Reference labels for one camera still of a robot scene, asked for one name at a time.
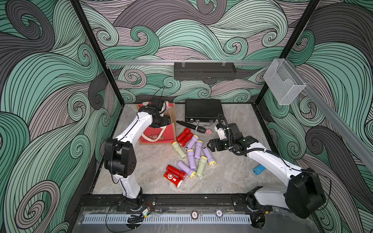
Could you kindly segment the red flashlight white rim logo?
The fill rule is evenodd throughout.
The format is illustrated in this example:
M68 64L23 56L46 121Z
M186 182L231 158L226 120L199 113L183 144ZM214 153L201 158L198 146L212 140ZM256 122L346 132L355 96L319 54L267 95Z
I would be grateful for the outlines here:
M175 175L173 175L169 171L165 172L164 177L167 180L169 180L170 182L172 182L176 186L176 188L181 188L183 183L184 183L183 180L179 179L178 177L176 177Z

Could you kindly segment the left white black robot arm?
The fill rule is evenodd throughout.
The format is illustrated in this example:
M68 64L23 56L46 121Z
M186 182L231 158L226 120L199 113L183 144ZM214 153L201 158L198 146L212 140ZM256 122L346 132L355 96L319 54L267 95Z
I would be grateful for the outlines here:
M147 105L139 108L135 119L116 138L105 142L104 167L110 174L112 181L122 187L122 194L130 200L137 200L142 194L142 189L133 174L137 165L135 146L143 137L147 128L160 129L161 137L171 118L164 113L167 103L161 97L154 97Z

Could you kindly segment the red jute tote bag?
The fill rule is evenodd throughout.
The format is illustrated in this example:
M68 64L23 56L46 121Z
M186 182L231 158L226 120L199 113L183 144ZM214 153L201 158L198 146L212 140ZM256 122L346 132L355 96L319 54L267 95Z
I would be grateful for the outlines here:
M148 127L139 138L140 145L172 144L176 141L176 113L175 104L165 101L163 116L170 118L170 124L163 128Z

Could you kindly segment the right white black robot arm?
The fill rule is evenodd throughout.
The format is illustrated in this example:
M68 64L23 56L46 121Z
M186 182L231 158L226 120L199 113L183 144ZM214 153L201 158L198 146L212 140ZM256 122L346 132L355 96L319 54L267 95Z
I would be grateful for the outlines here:
M244 137L235 123L219 123L214 130L219 137L207 144L212 152L228 150L237 156L247 156L263 165L285 186L284 189L253 188L247 198L250 209L275 206L288 209L300 218L307 218L326 203L319 175L313 169L296 166L267 149L254 137Z

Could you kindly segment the red flashlight dark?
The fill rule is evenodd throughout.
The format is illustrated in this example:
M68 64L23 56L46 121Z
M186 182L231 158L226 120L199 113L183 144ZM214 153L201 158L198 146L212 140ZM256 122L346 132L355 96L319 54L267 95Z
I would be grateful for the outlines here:
M184 180L185 177L186 177L186 173L182 170L179 170L171 165L168 165L167 166L167 171L170 172L171 174L175 175L176 177L178 177L179 179L181 180Z

